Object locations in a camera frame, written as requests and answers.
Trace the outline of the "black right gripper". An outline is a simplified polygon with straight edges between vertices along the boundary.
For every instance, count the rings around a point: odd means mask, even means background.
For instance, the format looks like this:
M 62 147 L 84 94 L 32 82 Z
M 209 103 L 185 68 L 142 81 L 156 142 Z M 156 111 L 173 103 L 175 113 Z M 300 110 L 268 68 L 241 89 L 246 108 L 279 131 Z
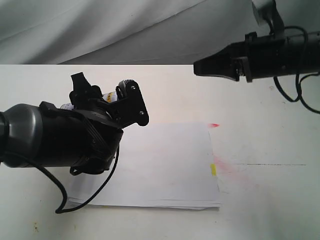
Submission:
M 220 77 L 238 82 L 298 73 L 303 68 L 306 37 L 245 35 L 244 42 L 229 44 L 222 50 L 193 63 L 193 73 L 201 77 Z

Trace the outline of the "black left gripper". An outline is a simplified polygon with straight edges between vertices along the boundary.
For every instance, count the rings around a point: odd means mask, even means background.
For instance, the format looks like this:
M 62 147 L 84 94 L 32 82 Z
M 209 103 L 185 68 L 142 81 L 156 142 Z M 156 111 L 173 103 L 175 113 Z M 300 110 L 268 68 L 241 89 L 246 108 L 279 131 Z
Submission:
M 63 120 L 70 124 L 64 127 L 62 137 L 70 137 L 75 149 L 82 151 L 74 163 L 70 163 L 70 174 L 98 175 L 108 171 L 119 149 L 123 130 L 119 118 L 111 113 L 113 106 L 103 99 L 97 85 L 91 86 L 83 72 L 72 74 L 73 90 L 69 94 L 72 108 L 56 108 L 42 102 L 39 109 L 51 120 Z

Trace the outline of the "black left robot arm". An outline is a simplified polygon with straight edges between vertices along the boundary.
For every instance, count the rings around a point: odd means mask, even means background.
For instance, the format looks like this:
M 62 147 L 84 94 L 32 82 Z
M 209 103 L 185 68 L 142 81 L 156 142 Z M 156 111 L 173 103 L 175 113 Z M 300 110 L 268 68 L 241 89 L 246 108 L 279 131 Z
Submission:
M 71 76 L 72 108 L 19 103 L 0 114 L 0 161 L 11 168 L 68 167 L 74 176 L 109 170 L 123 130 L 97 101 L 100 88 L 83 73 Z

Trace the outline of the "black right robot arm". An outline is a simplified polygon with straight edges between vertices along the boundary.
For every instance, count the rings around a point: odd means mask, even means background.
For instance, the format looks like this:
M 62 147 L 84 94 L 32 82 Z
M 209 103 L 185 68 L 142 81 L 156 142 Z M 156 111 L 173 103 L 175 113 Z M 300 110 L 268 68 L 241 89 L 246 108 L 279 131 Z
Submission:
M 251 32 L 242 42 L 193 63 L 196 76 L 221 77 L 238 82 L 244 76 L 254 79 L 307 74 L 320 70 L 320 34 L 257 36 Z

